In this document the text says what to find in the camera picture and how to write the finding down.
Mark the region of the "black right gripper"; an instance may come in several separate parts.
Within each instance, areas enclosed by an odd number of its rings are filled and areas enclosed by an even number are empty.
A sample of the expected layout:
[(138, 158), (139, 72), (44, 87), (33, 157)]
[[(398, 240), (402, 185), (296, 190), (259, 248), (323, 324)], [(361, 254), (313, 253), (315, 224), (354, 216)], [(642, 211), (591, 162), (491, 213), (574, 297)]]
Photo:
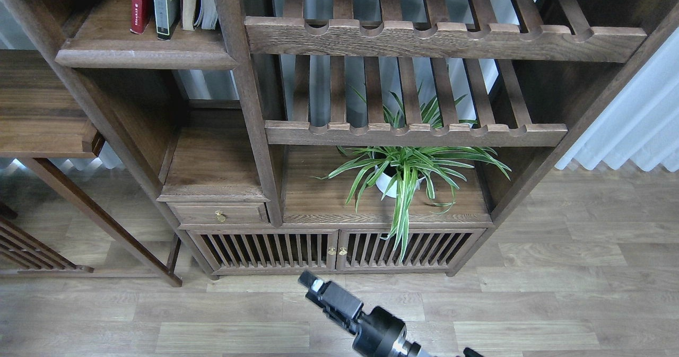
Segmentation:
[(324, 282), (309, 271), (299, 284), (308, 288), (306, 299), (319, 306), (338, 326), (355, 336), (353, 349), (364, 356), (407, 356), (405, 321), (376, 306), (370, 314), (363, 302), (333, 281)]

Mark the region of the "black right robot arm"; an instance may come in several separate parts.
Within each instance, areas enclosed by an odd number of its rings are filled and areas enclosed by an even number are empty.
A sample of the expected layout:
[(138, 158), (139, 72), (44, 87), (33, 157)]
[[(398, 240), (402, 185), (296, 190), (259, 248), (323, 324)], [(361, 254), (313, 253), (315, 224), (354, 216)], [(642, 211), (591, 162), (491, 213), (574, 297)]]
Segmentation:
[(325, 282), (309, 271), (298, 278), (307, 287), (306, 299), (319, 306), (327, 317), (355, 336), (353, 349), (364, 356), (429, 356), (417, 342), (406, 339), (406, 325), (383, 307), (370, 314), (363, 302), (333, 281)]

